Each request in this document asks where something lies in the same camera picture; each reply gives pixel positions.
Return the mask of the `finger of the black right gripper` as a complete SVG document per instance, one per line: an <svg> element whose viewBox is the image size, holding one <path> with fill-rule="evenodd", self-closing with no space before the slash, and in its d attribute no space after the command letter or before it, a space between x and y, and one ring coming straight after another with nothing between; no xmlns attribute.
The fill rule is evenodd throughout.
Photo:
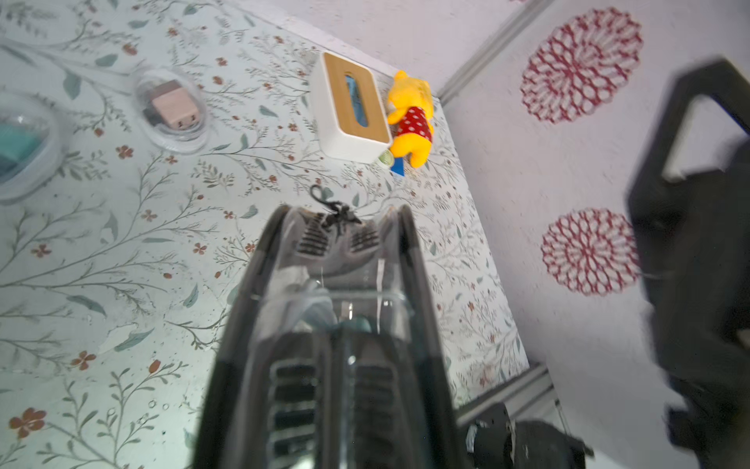
<svg viewBox="0 0 750 469"><path fill-rule="evenodd" d="M631 223L650 217L682 215L688 208L689 183L663 176L691 103L705 97L718 105L745 134L749 133L749 81L724 57L678 72L655 123L627 199Z"/></svg>

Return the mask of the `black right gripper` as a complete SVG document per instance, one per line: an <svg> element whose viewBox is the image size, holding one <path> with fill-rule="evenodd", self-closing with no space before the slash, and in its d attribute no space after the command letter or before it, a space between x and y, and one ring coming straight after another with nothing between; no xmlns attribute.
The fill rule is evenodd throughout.
<svg viewBox="0 0 750 469"><path fill-rule="evenodd" d="M656 363L685 404L667 435L701 468L749 465L749 189L711 171L641 174L641 269Z"/></svg>

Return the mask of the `black rimmed round lid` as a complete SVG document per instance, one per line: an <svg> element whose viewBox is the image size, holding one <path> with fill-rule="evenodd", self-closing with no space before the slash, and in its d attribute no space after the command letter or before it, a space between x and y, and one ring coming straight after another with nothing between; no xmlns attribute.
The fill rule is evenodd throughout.
<svg viewBox="0 0 750 469"><path fill-rule="evenodd" d="M196 468L464 466L432 289L411 209L361 218L312 186L281 205L236 291L204 401ZM322 294L372 332L293 332Z"/></svg>

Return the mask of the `pink charger plug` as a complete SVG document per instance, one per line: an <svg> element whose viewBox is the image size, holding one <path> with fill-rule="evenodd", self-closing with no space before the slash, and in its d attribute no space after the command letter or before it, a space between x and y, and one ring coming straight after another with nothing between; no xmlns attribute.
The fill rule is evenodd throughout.
<svg viewBox="0 0 750 469"><path fill-rule="evenodd" d="M150 103L161 120L172 130L187 130L200 122L200 111L189 91L177 80L150 90Z"/></svg>

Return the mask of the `teal charger plug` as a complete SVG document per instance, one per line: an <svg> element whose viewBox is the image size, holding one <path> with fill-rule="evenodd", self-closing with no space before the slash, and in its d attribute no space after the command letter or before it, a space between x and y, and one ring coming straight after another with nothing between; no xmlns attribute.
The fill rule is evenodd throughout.
<svg viewBox="0 0 750 469"><path fill-rule="evenodd" d="M327 295L316 294L294 300L289 305L289 324L293 332L332 332L340 329L356 332L372 332L368 318L356 317L349 310L352 303L345 302L345 315L334 311L341 301Z"/></svg>
<svg viewBox="0 0 750 469"><path fill-rule="evenodd" d="M42 138L21 126L1 124L1 182L15 177L41 146Z"/></svg>

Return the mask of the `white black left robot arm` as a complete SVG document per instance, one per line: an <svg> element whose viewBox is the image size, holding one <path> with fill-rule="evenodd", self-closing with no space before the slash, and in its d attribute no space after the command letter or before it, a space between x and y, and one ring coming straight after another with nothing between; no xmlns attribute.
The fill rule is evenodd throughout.
<svg viewBox="0 0 750 469"><path fill-rule="evenodd" d="M595 451L538 419L513 420L497 403L468 427L466 451L478 469L585 469Z"/></svg>

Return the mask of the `blue toy block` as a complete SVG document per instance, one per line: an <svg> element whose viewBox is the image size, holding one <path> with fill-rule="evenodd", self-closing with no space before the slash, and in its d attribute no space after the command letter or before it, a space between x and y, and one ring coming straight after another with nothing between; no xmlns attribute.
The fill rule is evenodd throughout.
<svg viewBox="0 0 750 469"><path fill-rule="evenodd" d="M391 172L395 175L398 175L400 177L404 177L405 170L404 170L404 158L394 158L393 164L390 168Z"/></svg>

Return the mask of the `yellow plush bear toy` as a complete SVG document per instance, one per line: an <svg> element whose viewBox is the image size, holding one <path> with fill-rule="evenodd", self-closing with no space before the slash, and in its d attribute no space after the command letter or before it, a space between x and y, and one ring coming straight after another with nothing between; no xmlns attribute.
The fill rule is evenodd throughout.
<svg viewBox="0 0 750 469"><path fill-rule="evenodd" d="M435 108L429 83L400 70L388 94L387 106L388 125L395 131L390 152L395 158L408 158L413 168L421 168L435 137Z"/></svg>

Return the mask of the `white wooden-top tissue box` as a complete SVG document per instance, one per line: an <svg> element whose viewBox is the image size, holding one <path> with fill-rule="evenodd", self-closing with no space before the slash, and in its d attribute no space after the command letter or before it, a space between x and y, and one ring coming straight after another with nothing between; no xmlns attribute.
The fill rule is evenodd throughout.
<svg viewBox="0 0 750 469"><path fill-rule="evenodd" d="M372 71L322 52L310 75L310 109L326 156L371 164L392 144Z"/></svg>

